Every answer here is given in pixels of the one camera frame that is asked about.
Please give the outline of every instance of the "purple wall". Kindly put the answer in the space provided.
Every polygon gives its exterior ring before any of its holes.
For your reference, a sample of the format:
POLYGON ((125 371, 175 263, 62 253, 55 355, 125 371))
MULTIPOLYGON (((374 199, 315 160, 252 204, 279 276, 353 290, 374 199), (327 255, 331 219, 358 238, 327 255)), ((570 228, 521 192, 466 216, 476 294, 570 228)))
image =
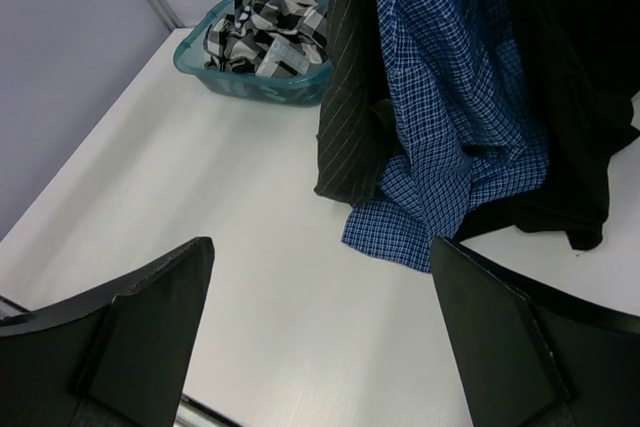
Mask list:
POLYGON ((167 35, 145 0, 0 0, 0 239, 167 35))

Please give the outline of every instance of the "black jacket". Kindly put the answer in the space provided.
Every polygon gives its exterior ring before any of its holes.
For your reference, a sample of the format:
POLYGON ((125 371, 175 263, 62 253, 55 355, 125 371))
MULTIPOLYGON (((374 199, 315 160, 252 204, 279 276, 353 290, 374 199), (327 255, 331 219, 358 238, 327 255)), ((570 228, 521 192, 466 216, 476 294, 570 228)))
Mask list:
POLYGON ((638 137, 640 0, 510 0, 510 9, 532 108, 549 128, 549 171, 541 188, 467 215, 458 238, 515 224, 594 248, 609 215, 609 161, 638 137))
POLYGON ((376 0, 329 0, 333 74, 320 110, 316 192, 369 200, 391 155, 402 151, 382 60, 376 0))

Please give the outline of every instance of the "blue plaid shirt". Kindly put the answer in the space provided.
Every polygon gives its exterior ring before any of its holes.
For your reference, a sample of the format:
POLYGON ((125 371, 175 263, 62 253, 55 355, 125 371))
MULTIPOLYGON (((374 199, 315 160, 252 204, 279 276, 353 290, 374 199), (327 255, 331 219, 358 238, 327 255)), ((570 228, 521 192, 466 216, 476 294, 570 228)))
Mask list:
POLYGON ((429 272, 435 236, 541 185, 547 136, 528 109, 507 0, 378 0, 378 15, 406 155, 388 162, 343 241, 429 272))

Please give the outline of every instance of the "black and white checkered cloth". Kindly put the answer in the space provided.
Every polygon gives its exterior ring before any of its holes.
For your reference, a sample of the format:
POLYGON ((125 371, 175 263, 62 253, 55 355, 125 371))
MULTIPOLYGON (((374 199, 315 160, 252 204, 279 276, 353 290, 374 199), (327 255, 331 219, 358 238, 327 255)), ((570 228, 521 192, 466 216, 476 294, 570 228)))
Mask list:
POLYGON ((209 26, 205 67, 291 78, 327 60, 327 8, 315 0, 235 0, 235 13, 209 26))

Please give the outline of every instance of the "pinstripe fabric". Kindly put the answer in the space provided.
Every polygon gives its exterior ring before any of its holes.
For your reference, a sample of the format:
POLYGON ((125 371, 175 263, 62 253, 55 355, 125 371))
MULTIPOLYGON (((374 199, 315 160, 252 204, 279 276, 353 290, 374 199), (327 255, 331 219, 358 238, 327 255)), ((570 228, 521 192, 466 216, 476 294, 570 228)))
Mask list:
POLYGON ((529 111, 507 0, 378 0, 382 52, 407 154, 357 207, 343 240, 430 271, 435 236, 453 237, 483 203, 544 181, 544 126, 529 111))
POLYGON ((333 75, 320 110, 316 193, 350 204, 369 200, 398 146, 376 0, 329 0, 333 75))

